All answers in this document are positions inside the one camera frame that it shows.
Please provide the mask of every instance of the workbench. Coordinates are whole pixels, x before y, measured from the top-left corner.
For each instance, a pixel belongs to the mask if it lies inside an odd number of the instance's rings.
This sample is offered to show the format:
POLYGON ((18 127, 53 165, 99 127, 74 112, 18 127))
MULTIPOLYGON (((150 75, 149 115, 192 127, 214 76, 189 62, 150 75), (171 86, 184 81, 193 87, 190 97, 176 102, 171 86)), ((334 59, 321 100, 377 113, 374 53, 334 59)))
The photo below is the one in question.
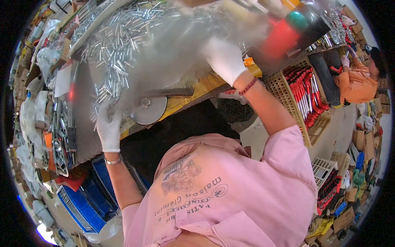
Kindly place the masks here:
MULTIPOLYGON (((259 51, 252 49, 251 56, 254 59, 256 65, 248 67, 253 74, 258 75, 260 73, 264 73, 264 75, 271 75, 272 73, 287 67, 293 61, 296 61, 302 57, 320 53, 324 51, 328 51, 331 49, 338 49, 346 44, 334 45, 330 48, 322 48, 317 47, 316 50, 308 52, 302 51, 295 56, 279 61, 275 64, 267 63, 259 58, 259 51)), ((95 73, 91 74, 89 65, 86 63, 82 63, 78 69, 78 77, 77 77, 77 90, 76 90, 76 100, 78 107, 76 107, 75 113, 75 125, 77 127, 77 156, 76 156, 76 164, 77 166, 81 163, 89 161, 94 158, 98 154, 102 152, 102 146, 100 143, 100 138, 97 134, 97 131, 94 130, 95 124, 89 120, 90 109, 92 106, 92 99, 90 94, 94 93, 93 89, 93 81, 97 81, 98 78, 95 77, 95 73)), ((167 106, 164 114, 158 120, 161 121, 166 117, 185 110, 193 105, 196 105, 204 100, 216 97, 221 92, 224 92, 231 87, 222 80, 218 75, 214 72, 208 73, 203 76, 197 83, 192 85, 194 88, 194 94, 190 97, 183 96, 175 96, 168 98, 167 106)), ((121 123, 121 139, 132 135, 138 131, 141 131, 145 128, 150 128, 153 124, 149 125, 141 125, 135 123, 130 117, 125 117, 121 123)))

